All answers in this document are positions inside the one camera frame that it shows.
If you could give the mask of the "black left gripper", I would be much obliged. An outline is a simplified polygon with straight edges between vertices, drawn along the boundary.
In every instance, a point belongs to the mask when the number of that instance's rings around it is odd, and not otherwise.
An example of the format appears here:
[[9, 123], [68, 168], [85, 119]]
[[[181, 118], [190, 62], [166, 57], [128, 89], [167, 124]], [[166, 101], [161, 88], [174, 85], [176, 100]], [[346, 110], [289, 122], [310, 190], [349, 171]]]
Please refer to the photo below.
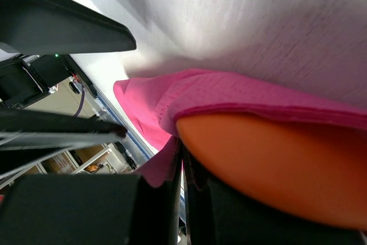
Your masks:
[[65, 150], [126, 137], [127, 129], [114, 122], [6, 108], [28, 107], [66, 79], [96, 98], [67, 54], [135, 50], [126, 26], [73, 0], [1, 0], [1, 49], [26, 54], [1, 61], [1, 179]]

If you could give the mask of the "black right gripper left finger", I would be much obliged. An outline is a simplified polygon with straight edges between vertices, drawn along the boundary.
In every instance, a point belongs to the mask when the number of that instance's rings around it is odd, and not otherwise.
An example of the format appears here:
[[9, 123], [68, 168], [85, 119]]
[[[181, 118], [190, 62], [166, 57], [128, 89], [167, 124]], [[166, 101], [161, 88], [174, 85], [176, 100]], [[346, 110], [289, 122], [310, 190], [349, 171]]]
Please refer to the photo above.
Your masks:
[[2, 244], [176, 244], [181, 143], [127, 174], [27, 175], [1, 204]]

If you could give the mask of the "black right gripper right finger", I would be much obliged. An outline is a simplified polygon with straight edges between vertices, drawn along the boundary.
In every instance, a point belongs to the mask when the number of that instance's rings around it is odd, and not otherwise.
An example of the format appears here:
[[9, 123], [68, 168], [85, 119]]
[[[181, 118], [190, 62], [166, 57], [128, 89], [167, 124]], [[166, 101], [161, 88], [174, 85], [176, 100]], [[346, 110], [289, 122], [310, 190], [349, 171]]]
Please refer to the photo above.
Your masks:
[[182, 147], [188, 244], [366, 244], [357, 230], [313, 223], [242, 195]]

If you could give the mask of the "orange plastic spoon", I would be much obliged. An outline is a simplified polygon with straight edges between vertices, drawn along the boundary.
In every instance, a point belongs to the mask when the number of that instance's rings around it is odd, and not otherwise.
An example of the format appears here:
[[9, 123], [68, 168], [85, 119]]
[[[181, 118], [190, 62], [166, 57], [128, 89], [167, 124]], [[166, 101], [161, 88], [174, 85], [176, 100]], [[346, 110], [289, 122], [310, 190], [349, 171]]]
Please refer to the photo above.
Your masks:
[[366, 138], [328, 125], [249, 114], [187, 116], [180, 139], [235, 190], [307, 220], [366, 229]]

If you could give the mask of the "pink paper napkin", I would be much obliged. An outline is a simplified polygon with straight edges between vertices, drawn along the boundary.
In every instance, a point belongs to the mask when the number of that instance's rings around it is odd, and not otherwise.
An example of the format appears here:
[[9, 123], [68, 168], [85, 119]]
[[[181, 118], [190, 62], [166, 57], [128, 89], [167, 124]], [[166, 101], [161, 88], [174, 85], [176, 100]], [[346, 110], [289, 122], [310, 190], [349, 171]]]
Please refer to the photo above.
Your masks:
[[119, 80], [114, 95], [141, 136], [158, 150], [136, 172], [154, 188], [170, 178], [184, 116], [247, 112], [279, 122], [350, 127], [366, 138], [366, 111], [234, 72], [188, 69], [151, 78]]

